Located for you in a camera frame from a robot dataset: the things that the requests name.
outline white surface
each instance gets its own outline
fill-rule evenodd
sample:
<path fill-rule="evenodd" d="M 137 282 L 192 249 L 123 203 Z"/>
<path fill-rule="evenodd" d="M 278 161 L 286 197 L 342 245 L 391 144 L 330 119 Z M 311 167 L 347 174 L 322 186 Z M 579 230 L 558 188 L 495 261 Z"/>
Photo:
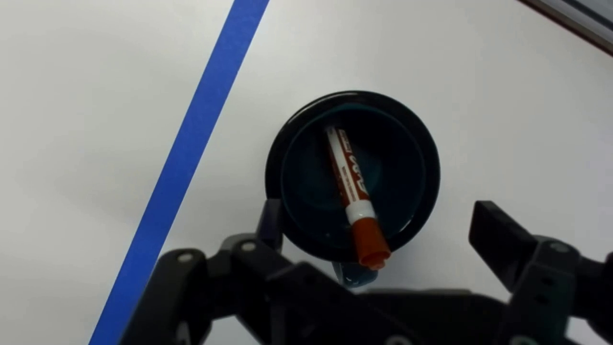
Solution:
<path fill-rule="evenodd" d="M 0 6 L 0 343 L 87 343 L 230 0 Z M 376 287 L 506 297 L 466 240 L 476 199 L 613 249 L 613 61 L 514 0 L 273 2 L 165 249 L 251 232 L 276 130 L 345 88 L 405 102 L 443 159 L 435 215 Z M 209 343 L 242 339 L 223 322 Z"/>

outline black rim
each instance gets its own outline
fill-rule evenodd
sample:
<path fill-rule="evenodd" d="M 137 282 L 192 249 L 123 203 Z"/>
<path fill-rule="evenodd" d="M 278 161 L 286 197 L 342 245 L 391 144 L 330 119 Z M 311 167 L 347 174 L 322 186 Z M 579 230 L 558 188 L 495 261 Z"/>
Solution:
<path fill-rule="evenodd" d="M 412 217 L 412 222 L 405 226 L 401 232 L 397 232 L 395 236 L 387 238 L 389 247 L 395 251 L 405 243 L 409 243 L 428 222 L 439 194 L 441 167 L 439 167 L 439 151 L 430 130 L 424 126 L 424 123 L 416 113 L 412 113 L 407 105 L 399 103 L 393 98 L 374 94 L 374 92 L 349 90 L 349 92 L 328 94 L 324 98 L 319 98 L 307 103 L 303 109 L 299 109 L 284 125 L 284 128 L 280 130 L 280 134 L 276 136 L 271 148 L 269 161 L 267 161 L 267 195 L 269 199 L 280 199 L 282 163 L 292 140 L 299 134 L 303 125 L 322 115 L 322 111 L 347 105 L 347 103 L 361 103 L 368 107 L 386 109 L 387 115 L 393 115 L 395 119 L 399 119 L 414 134 L 414 140 L 418 142 L 418 149 L 422 151 L 424 161 L 428 165 L 426 194 Z M 284 211 L 280 215 L 280 226 L 296 245 L 299 245 L 301 249 L 305 249 L 315 257 L 338 261 L 338 263 L 357 261 L 355 251 L 340 251 L 338 247 L 328 247 L 309 238 L 303 230 L 299 230 L 297 224 L 292 222 L 292 218 Z"/>

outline blue stripe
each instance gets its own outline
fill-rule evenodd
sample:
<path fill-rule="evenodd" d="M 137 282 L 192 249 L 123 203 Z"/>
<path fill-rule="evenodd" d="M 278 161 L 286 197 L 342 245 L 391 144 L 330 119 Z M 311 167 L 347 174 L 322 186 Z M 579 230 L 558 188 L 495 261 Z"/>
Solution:
<path fill-rule="evenodd" d="M 234 0 L 190 109 L 142 215 L 92 345 L 117 345 L 150 280 L 269 0 Z"/>

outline marker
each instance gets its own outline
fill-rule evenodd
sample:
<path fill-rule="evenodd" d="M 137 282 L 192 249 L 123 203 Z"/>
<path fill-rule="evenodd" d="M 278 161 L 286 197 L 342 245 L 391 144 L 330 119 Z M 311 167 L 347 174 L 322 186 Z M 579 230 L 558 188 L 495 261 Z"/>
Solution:
<path fill-rule="evenodd" d="M 380 270 L 391 251 L 384 238 L 376 209 L 353 153 L 349 136 L 343 128 L 326 126 L 332 167 L 343 199 L 345 215 L 359 253 L 359 264 Z"/>

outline blue tape line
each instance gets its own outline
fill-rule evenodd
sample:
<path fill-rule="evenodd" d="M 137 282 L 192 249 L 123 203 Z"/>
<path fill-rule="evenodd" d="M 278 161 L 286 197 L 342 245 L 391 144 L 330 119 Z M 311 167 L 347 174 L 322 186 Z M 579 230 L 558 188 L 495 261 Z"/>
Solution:
<path fill-rule="evenodd" d="M 244 63 L 269 0 L 234 0 L 190 109 L 92 333 L 92 345 L 117 345 L 158 263 L 215 123 Z"/>

